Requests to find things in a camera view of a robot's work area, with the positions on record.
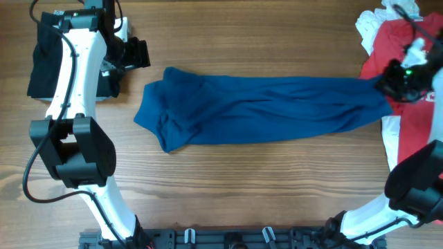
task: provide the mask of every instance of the black fabric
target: black fabric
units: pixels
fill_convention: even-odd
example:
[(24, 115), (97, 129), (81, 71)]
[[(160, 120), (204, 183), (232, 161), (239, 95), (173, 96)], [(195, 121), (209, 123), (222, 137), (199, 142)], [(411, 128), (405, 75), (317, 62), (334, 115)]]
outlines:
[[(53, 26), (57, 25), (59, 20), (59, 15), (42, 13), (43, 24)], [(27, 95), (32, 98), (52, 98), (62, 64), (62, 39), (47, 28), (37, 26), (37, 45), (33, 53), (33, 62)], [(111, 73), (109, 77), (99, 74), (97, 97), (117, 97), (122, 77), (122, 73)]]

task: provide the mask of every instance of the red fabric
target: red fabric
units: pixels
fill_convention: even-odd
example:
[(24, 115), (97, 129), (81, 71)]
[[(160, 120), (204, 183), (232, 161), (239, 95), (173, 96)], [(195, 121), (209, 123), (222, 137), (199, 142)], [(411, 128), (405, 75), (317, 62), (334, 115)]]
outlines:
[[(417, 24), (434, 35), (443, 26), (443, 16), (432, 13)], [(417, 37), (424, 38), (419, 32)], [(413, 31), (408, 22), (403, 19), (385, 21), (375, 38), (374, 52), (363, 65), (360, 77), (369, 78), (383, 73), (389, 61), (394, 58), (403, 60), (404, 46), (412, 40)], [(432, 43), (427, 39), (425, 41), (424, 49), (429, 51)], [(434, 107), (433, 96), (430, 94), (414, 104), (395, 103), (389, 98), (388, 101), (394, 111), (393, 115), (401, 116), (398, 157), (398, 162), (401, 162), (428, 142)]]

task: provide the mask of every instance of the blue cloth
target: blue cloth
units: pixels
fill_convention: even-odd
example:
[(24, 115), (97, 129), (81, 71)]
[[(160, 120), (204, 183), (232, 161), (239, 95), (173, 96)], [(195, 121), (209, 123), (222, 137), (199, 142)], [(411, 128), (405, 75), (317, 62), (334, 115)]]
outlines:
[(378, 78), (229, 77), (166, 68), (147, 84), (134, 122), (165, 152), (186, 144), (219, 145), (307, 138), (356, 129), (392, 110)]

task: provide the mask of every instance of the white cloth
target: white cloth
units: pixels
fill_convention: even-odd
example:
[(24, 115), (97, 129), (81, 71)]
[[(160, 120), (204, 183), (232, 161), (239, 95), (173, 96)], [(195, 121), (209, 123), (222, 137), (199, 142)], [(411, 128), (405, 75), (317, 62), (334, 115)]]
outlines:
[(355, 26), (359, 31), (363, 41), (361, 45), (364, 47), (366, 52), (371, 55), (373, 52), (373, 43), (381, 24), (384, 21), (396, 20), (401, 17), (392, 9), (392, 5), (400, 5), (414, 20), (421, 20), (419, 12), (420, 9), (415, 3), (415, 0), (381, 0), (381, 4), (386, 7), (385, 10), (375, 9), (374, 12), (365, 10), (361, 13), (360, 17), (357, 19)]

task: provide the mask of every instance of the wood grain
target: wood grain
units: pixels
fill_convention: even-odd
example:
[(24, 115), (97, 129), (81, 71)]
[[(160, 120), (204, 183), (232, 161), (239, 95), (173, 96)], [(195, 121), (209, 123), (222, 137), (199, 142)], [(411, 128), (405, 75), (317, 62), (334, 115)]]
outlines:
[[(0, 4), (0, 248), (76, 248), (79, 232), (98, 228), (83, 201), (38, 205), (21, 191), (34, 150), (29, 123), (44, 116), (48, 103), (26, 96), (36, 29), (29, 1), (11, 2)], [(81, 7), (47, 2), (37, 5), (37, 16)], [(419, 5), (423, 15), (443, 10), (443, 1)], [(98, 104), (98, 122), (116, 146), (118, 185), (143, 226), (322, 225), (382, 193), (388, 166), (378, 122), (316, 138), (165, 154), (132, 121), (143, 86), (161, 79), (166, 66), (217, 75), (356, 77), (367, 55), (354, 23), (379, 6), (378, 0), (122, 1), (152, 66), (131, 72), (118, 98)], [(41, 198), (69, 191), (40, 160), (30, 188)], [(434, 225), (400, 229), (388, 235), (389, 248), (441, 248), (441, 233)]]

